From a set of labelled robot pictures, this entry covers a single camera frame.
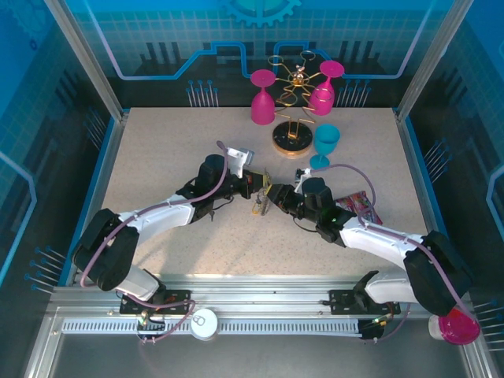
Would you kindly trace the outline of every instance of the black round base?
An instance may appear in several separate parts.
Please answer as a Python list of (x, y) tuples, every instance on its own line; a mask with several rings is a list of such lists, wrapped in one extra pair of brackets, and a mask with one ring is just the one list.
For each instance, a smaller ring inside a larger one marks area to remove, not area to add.
[(296, 120), (291, 122), (291, 135), (289, 135), (289, 121), (282, 122), (273, 130), (273, 144), (282, 154), (295, 156), (306, 152), (313, 141), (313, 133), (305, 124)]

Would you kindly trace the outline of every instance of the glass enclosure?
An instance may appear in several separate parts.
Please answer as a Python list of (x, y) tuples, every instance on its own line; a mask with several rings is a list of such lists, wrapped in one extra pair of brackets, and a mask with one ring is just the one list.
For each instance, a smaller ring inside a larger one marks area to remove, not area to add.
[(250, 74), (273, 54), (300, 63), (303, 50), (316, 54), (308, 72), (345, 66), (337, 106), (359, 107), (398, 105), (452, 0), (68, 4), (123, 107), (249, 106)]
[(472, 4), (410, 114), (447, 234), (476, 276), (476, 304), (504, 302), (503, 13), (504, 3)]
[(21, 376), (110, 116), (43, 2), (0, 1), (0, 376)]

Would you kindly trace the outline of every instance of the snack package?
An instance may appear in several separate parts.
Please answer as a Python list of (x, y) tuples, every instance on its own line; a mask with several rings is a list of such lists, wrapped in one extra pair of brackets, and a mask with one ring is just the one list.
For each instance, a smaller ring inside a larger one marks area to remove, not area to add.
[[(365, 209), (368, 209), (371, 206), (371, 202), (366, 197), (365, 191), (359, 191), (357, 193), (353, 193), (352, 195), (343, 198), (338, 198), (335, 200), (335, 202), (337, 206), (345, 210), (353, 211), (354, 213), (364, 211)], [(383, 222), (381, 221), (380, 217), (378, 217), (378, 214), (374, 209), (368, 211), (362, 217), (367, 221), (376, 224), (383, 224)]]

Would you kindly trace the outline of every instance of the gear graphic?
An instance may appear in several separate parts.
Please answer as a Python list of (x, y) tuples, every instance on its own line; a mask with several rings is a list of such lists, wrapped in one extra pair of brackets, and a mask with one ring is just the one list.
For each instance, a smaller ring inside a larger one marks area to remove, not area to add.
[(246, 26), (264, 24), (273, 26), (275, 21), (282, 22), (286, 15), (292, 16), (293, 8), (300, 6), (300, 0), (220, 0), (229, 16), (236, 22), (245, 21)]
[(0, 0), (0, 10), (10, 10), (19, 26), (32, 39), (46, 27), (47, 11), (43, 0)]

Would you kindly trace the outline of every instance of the metal post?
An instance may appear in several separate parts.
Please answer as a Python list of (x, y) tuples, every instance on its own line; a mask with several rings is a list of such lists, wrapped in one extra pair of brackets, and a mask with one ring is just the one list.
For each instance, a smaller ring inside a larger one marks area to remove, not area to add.
[(110, 115), (114, 120), (120, 122), (123, 111), (119, 100), (113, 93), (113, 89), (110, 86), (105, 73), (103, 73), (100, 64), (87, 44), (87, 41), (80, 31), (72, 12), (70, 12), (70, 9), (65, 2), (60, 2), (59, 0), (44, 0), (44, 2), (53, 14), (53, 17), (63, 32), (63, 35), (69, 41), (73, 52), (76, 54), (77, 59), (79, 59), (84, 71), (86, 71), (86, 74), (89, 76), (94, 88), (98, 92), (98, 95), (105, 103)]
[(418, 67), (417, 73), (415, 73), (408, 89), (406, 89), (406, 93), (402, 97), (401, 103), (397, 108), (399, 120), (405, 120), (408, 114), (410, 114), (413, 105), (424, 90), (435, 67), (443, 56), (444, 50), (454, 37), (472, 3), (473, 0), (454, 0), (454, 4), (432, 40), (432, 44), (428, 48), (424, 60), (421, 62), (420, 67)]

